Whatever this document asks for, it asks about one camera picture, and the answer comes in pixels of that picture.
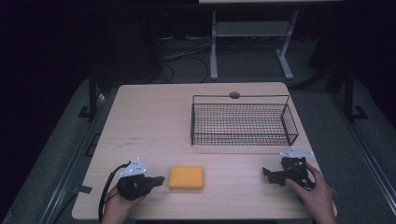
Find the wire basket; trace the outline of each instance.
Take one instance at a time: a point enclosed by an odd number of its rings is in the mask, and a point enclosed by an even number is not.
[[[228,96],[194,95],[191,144],[291,146],[298,131],[289,98],[288,95],[240,96],[238,92]]]

